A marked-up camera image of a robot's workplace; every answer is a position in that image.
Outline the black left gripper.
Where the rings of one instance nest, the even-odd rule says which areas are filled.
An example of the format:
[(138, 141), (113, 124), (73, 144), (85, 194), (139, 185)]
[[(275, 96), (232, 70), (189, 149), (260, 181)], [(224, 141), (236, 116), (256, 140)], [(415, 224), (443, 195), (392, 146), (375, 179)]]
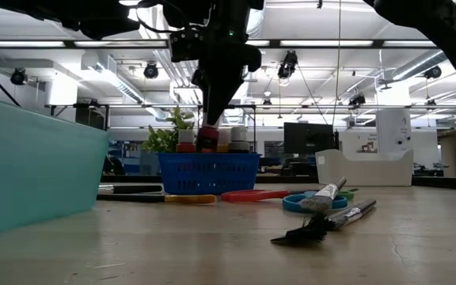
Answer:
[(244, 83), (243, 70), (260, 68), (261, 53), (247, 44), (250, 10), (264, 0), (211, 0), (205, 48), (199, 58), (203, 76), (203, 126), (214, 126)]

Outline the white pillar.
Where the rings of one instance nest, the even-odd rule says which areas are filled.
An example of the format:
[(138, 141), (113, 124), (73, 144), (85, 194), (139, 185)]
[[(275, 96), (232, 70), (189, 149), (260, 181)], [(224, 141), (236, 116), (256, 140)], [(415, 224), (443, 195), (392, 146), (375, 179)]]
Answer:
[(382, 109), (376, 112), (378, 152), (394, 153), (411, 148), (411, 119), (409, 110)]

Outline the small black fan paintbrush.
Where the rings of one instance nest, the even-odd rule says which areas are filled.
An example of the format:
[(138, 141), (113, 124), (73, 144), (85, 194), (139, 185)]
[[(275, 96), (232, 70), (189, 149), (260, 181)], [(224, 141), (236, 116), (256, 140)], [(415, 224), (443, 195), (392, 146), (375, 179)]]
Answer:
[(335, 214), (314, 213), (302, 226), (288, 230), (282, 237), (271, 240), (275, 245), (302, 246), (313, 242), (322, 242), (328, 232), (338, 230), (360, 220), (376, 206), (375, 199), (367, 199), (362, 203), (356, 203)]

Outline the black overhead frame beam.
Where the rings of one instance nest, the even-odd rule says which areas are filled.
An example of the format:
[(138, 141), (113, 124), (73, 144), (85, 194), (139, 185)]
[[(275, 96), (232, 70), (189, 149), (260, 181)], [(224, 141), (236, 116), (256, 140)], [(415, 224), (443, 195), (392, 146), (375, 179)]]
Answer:
[[(249, 40), (263, 49), (437, 49), (430, 40)], [(0, 40), (0, 49), (165, 49), (167, 40)]]

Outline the green potted plant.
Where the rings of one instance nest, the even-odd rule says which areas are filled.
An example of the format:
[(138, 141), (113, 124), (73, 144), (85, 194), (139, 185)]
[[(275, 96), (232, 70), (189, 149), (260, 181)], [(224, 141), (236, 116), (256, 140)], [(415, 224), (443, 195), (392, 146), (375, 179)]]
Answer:
[(192, 121), (194, 115), (189, 111), (181, 111), (175, 107), (169, 112), (166, 122), (171, 123), (171, 128), (161, 129), (148, 126), (148, 139), (142, 143), (142, 148), (152, 153), (173, 153), (176, 151), (179, 131), (192, 130), (195, 123)]

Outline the blue scissors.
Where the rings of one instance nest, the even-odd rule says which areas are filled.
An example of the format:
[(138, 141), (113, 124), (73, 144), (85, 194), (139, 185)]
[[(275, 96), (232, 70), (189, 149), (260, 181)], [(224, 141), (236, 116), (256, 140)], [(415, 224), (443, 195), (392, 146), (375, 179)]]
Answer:
[[(303, 209), (301, 201), (313, 196), (316, 191), (308, 191), (302, 194), (286, 196), (282, 199), (283, 209), (296, 213), (312, 213), (311, 210)], [(344, 209), (348, 206), (348, 199), (344, 196), (337, 196), (332, 202), (332, 210)]]

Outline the white plastic bin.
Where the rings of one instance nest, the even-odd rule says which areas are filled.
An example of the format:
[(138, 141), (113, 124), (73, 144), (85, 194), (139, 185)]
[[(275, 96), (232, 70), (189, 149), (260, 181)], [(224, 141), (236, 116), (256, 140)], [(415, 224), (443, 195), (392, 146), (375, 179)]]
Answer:
[(341, 177), (347, 186), (408, 187), (412, 183), (413, 150), (347, 157), (340, 150), (323, 150), (315, 158), (320, 184), (331, 184)]

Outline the orange-red paint bottle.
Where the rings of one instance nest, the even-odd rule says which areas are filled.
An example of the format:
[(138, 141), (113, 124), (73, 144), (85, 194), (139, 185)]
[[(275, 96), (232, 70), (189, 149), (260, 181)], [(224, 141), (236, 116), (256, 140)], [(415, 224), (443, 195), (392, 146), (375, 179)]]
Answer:
[(178, 132), (177, 153), (195, 153), (195, 133), (190, 129), (182, 129)]

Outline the teal plastic bin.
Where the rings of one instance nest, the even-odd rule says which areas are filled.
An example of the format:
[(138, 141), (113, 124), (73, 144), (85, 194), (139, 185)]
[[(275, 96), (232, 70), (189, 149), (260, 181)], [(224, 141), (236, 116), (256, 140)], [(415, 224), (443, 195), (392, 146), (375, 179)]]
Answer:
[(108, 134), (0, 101), (0, 232), (94, 207)]

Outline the black computer monitor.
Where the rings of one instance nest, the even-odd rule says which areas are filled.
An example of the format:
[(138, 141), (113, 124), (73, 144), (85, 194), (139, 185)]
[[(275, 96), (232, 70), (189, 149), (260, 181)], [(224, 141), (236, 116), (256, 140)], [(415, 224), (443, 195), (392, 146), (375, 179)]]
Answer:
[(285, 123), (283, 135), (286, 154), (309, 155), (338, 148), (336, 133), (328, 124)]

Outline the grey-bristle paintbrush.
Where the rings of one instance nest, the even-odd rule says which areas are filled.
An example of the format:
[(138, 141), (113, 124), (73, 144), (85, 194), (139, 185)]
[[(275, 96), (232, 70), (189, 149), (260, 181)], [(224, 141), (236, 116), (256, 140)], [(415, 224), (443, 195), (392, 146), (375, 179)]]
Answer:
[(300, 202), (301, 208), (312, 212), (325, 212), (331, 209), (334, 199), (346, 182), (346, 178), (341, 177), (335, 183), (327, 184), (313, 196), (303, 199)]

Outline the blue plastic basket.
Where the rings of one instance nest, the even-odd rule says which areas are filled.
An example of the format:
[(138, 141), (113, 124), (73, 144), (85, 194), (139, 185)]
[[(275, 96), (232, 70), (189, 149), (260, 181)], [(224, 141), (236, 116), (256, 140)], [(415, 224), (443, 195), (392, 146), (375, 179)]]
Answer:
[(254, 187), (259, 154), (160, 153), (164, 191), (172, 195), (221, 195)]

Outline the red scissors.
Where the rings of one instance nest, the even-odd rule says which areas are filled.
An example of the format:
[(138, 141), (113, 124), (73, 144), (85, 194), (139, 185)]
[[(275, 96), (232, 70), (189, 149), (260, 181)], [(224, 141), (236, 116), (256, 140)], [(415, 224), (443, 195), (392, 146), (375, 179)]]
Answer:
[(302, 193), (303, 191), (297, 190), (266, 191), (261, 189), (251, 189), (234, 192), (225, 192), (221, 194), (221, 200), (230, 203), (252, 203), (261, 200), (283, 199), (289, 195)]

